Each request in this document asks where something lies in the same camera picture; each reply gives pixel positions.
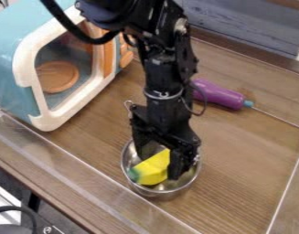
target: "wooden table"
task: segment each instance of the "wooden table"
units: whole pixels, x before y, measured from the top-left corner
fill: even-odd
[[[71,121],[41,133],[72,155],[21,128],[13,133],[6,120],[8,128],[0,127],[0,167],[89,232],[267,230],[299,156],[299,75],[207,43],[195,41],[193,48],[199,76],[243,91],[256,110],[231,112],[211,105],[201,118],[192,117],[203,170],[175,200],[148,202],[125,189],[120,153],[131,130],[123,102],[144,102],[136,61]]]

